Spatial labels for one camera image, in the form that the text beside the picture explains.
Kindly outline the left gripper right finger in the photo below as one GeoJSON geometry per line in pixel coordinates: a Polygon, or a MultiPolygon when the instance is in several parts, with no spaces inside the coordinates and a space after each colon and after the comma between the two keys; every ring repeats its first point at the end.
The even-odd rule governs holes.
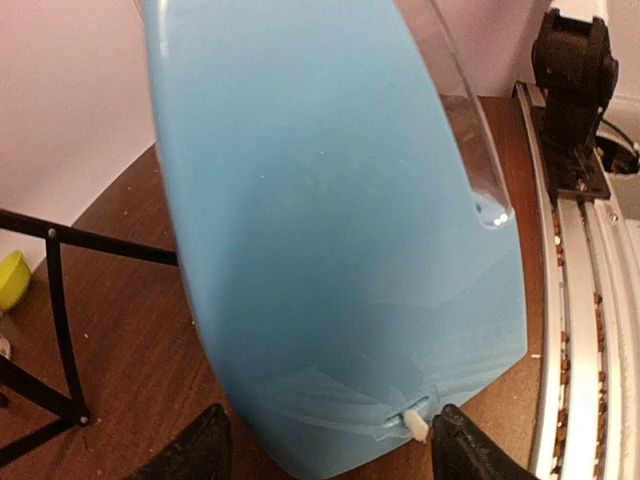
{"type": "Polygon", "coordinates": [[[434,416],[432,430],[435,480],[536,479],[454,404],[434,416]]]}

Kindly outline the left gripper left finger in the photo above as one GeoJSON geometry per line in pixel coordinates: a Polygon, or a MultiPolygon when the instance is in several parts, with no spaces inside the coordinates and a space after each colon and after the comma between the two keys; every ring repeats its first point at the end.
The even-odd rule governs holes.
{"type": "Polygon", "coordinates": [[[230,479],[231,424],[221,404],[204,409],[128,479],[230,479]]]}

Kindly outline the black music stand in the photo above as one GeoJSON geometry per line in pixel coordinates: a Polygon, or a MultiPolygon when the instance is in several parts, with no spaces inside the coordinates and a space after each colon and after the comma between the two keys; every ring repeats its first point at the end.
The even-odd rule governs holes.
{"type": "Polygon", "coordinates": [[[56,340],[69,394],[63,395],[6,358],[1,359],[1,384],[54,414],[56,419],[1,447],[3,467],[31,453],[66,431],[86,427],[91,414],[83,393],[71,339],[62,269],[63,244],[156,264],[176,266],[174,251],[120,240],[3,209],[1,228],[45,241],[49,295],[56,340]]]}

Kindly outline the blue metronome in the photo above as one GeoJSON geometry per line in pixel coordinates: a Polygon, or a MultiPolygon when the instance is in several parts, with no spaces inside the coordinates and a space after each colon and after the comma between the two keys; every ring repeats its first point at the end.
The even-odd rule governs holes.
{"type": "Polygon", "coordinates": [[[515,212],[432,1],[147,1],[190,308],[298,479],[419,436],[527,350],[515,212]]]}

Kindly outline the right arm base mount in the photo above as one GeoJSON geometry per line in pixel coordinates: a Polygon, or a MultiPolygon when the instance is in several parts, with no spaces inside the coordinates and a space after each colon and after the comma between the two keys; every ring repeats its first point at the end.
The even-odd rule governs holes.
{"type": "Polygon", "coordinates": [[[551,199],[608,199],[610,189],[595,153],[596,133],[618,81],[619,62],[605,21],[564,17],[557,8],[547,11],[531,61],[545,98],[544,106],[533,109],[533,118],[551,199]]]}

